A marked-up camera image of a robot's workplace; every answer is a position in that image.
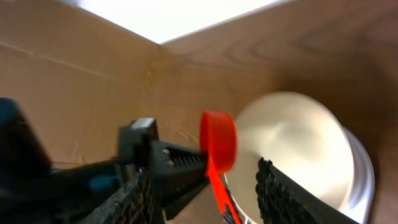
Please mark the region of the white round bowl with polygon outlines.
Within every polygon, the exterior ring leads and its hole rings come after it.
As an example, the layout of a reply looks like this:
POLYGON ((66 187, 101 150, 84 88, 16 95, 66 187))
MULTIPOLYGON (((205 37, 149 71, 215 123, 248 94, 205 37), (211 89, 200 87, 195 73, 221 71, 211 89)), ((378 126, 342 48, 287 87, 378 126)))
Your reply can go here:
POLYGON ((272 163, 305 190, 357 223, 367 223, 375 175, 360 140, 313 98, 294 92, 263 96, 240 112, 236 160, 224 178, 242 219, 260 223, 257 163, 272 163))

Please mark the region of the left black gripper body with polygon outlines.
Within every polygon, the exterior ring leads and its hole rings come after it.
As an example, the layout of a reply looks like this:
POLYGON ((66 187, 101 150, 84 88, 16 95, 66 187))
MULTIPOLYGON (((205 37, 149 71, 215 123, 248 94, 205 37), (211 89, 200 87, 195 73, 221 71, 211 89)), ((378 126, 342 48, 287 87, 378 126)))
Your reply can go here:
POLYGON ((130 170, 117 160, 52 167, 16 102, 1 98, 1 223, 80 223, 137 178, 130 170))

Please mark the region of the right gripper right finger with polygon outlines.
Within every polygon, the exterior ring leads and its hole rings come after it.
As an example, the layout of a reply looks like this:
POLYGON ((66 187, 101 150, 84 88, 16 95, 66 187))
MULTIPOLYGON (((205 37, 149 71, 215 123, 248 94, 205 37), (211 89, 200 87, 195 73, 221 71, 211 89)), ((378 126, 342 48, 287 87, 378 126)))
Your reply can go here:
POLYGON ((276 168, 260 158, 256 193, 263 223, 271 224, 356 224, 276 168))

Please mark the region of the red plastic measuring scoop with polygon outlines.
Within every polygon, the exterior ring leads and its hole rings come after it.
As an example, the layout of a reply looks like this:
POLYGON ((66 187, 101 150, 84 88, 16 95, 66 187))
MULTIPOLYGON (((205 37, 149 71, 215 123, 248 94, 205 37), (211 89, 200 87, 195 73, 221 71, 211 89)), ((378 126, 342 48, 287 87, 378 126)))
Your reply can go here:
POLYGON ((219 111, 202 113, 200 150, 207 153, 206 176, 225 223, 241 223, 230 193, 220 177, 233 167, 237 145, 236 127, 228 114, 219 111))

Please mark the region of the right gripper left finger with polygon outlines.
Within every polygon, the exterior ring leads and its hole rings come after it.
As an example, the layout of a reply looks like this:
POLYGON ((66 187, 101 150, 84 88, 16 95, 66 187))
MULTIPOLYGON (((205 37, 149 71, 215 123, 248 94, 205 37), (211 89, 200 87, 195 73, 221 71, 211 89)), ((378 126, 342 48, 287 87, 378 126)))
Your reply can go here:
POLYGON ((164 224, 164 216, 145 169, 135 180, 120 189, 94 209, 81 224, 164 224))

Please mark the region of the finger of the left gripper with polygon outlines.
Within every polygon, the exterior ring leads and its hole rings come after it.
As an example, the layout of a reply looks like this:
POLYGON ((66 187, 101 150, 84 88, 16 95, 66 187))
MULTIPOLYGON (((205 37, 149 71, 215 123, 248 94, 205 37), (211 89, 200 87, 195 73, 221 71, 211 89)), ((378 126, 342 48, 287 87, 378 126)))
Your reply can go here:
POLYGON ((163 141, 152 141, 149 172, 166 220, 174 219, 208 184, 207 153, 163 141))

